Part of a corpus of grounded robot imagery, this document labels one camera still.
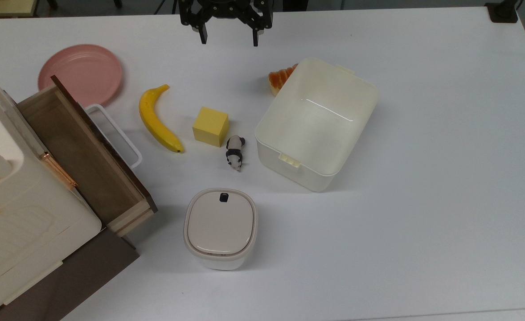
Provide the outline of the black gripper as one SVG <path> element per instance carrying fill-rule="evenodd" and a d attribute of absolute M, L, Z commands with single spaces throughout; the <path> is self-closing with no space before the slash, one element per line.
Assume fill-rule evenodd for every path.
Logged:
<path fill-rule="evenodd" d="M 179 12 L 182 24 L 196 29 L 204 45 L 208 38 L 205 24 L 212 18 L 240 20 L 250 26 L 254 47 L 259 44 L 260 31 L 273 26 L 270 0 L 180 0 Z"/>

